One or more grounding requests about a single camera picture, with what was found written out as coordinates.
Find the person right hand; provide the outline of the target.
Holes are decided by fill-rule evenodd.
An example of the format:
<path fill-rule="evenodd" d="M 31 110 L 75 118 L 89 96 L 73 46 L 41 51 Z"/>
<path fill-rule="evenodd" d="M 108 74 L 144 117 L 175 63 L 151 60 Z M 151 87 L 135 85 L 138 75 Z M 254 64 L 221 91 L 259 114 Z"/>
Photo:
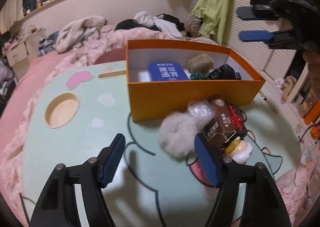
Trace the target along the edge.
<path fill-rule="evenodd" d="M 319 53 L 305 51 L 303 58 L 308 63 L 308 72 L 311 82 L 315 87 L 319 88 Z"/>

